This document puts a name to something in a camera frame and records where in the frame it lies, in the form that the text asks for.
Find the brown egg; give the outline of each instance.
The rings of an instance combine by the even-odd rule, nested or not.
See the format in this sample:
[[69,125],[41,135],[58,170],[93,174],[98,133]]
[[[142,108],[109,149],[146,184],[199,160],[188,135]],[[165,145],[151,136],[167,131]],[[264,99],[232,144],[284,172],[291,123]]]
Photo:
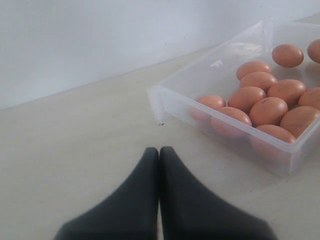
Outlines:
[[242,64],[236,71],[236,77],[241,80],[246,75],[255,73],[255,72],[265,72],[270,74],[271,73],[271,67],[268,63],[264,61],[248,61],[244,64]]
[[265,124],[279,125],[288,112],[288,105],[278,97],[266,97],[251,108],[249,117],[256,127]]
[[[295,136],[293,136],[288,130],[280,126],[267,124],[258,126],[256,129],[289,144],[293,143],[296,140]],[[282,150],[255,136],[250,137],[250,143],[258,153],[260,153],[269,161],[276,161],[281,163],[290,161],[290,156],[284,155]]]
[[320,86],[306,91],[299,99],[300,106],[310,106],[320,110]]
[[[252,126],[249,116],[237,108],[226,106],[219,108],[218,111],[249,126]],[[244,131],[215,117],[211,117],[211,125],[218,134],[226,138],[238,139],[246,134]]]
[[320,39],[317,39],[309,44],[307,49],[309,57],[316,62],[317,64],[320,64]]
[[277,79],[270,73],[257,71],[244,76],[240,81],[239,87],[258,87],[267,92],[268,89],[276,82]]
[[284,115],[280,127],[298,138],[318,116],[320,116],[318,109],[312,106],[298,106]]
[[[226,101],[218,95],[206,95],[196,99],[198,103],[206,105],[209,108],[217,110],[226,106]],[[210,121],[210,115],[204,111],[201,111],[195,107],[191,107],[189,110],[190,116],[198,122]]]
[[301,81],[284,79],[270,87],[267,96],[280,98],[291,108],[298,103],[300,96],[306,90],[306,86]]
[[253,105],[266,97],[265,91],[256,86],[246,86],[234,92],[229,100],[228,106],[249,114]]
[[273,49],[272,58],[281,67],[294,68],[304,61],[304,53],[293,44],[281,44]]

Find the white wall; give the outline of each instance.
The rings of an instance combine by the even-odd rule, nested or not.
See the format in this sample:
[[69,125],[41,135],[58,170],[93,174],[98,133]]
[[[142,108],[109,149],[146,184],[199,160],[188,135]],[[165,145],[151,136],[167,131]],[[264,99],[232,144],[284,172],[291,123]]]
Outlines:
[[0,0],[0,109],[224,41],[319,0]]

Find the white table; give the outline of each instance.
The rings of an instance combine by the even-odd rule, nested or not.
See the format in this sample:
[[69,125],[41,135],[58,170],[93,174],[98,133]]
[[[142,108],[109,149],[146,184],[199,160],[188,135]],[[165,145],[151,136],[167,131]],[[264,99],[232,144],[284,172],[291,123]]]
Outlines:
[[267,220],[280,240],[319,240],[320,151],[280,178],[174,117],[157,125],[146,89],[206,51],[0,112],[0,239],[52,239],[112,193],[145,147],[173,146],[206,186]]

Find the clear plastic box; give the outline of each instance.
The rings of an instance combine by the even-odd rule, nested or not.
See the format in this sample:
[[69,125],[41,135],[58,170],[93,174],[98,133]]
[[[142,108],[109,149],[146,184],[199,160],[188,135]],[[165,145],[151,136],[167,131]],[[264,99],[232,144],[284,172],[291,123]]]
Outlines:
[[[315,87],[320,81],[320,64],[314,63],[307,54],[308,45],[320,38],[320,25],[277,22],[265,19],[241,34],[211,50],[196,62],[184,67],[161,81],[148,91],[154,114],[160,124],[173,115],[200,131],[221,140],[247,159],[259,163],[281,175],[297,170],[307,156],[320,143],[320,118],[318,117],[294,142],[286,143],[194,99],[216,94],[226,101],[239,88],[237,68],[252,60],[266,61],[272,66],[272,74],[278,79],[293,78]],[[272,50],[279,44],[295,44],[303,50],[304,61],[295,68],[283,68],[272,60]],[[190,117],[190,108],[203,111],[212,118],[223,121],[235,131],[243,132],[239,139],[229,139],[217,134],[210,123],[195,121]],[[251,145],[252,138],[259,141],[265,153],[257,152]]]

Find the plastic container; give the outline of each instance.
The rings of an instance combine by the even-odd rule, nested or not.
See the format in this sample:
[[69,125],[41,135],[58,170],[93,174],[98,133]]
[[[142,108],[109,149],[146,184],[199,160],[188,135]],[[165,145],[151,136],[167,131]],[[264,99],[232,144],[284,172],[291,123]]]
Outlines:
[[[320,80],[320,66],[307,54],[309,43],[320,38],[320,25],[298,22],[263,20],[241,34],[213,49],[196,62],[164,79],[148,91],[150,103],[160,124],[173,115],[200,131],[219,139],[244,157],[259,163],[281,175],[297,170],[306,157],[320,142],[320,118],[317,118],[294,142],[286,143],[227,115],[196,102],[194,99],[216,94],[226,101],[239,88],[237,68],[252,60],[266,61],[272,66],[272,74],[278,79],[301,80],[308,88]],[[303,50],[304,61],[295,68],[283,68],[272,60],[272,50],[279,44],[295,44]],[[190,108],[196,108],[212,118],[223,121],[235,131],[243,132],[239,139],[225,138],[216,133],[210,123],[195,121],[190,117]],[[257,152],[250,139],[256,138],[265,146],[267,153]]]

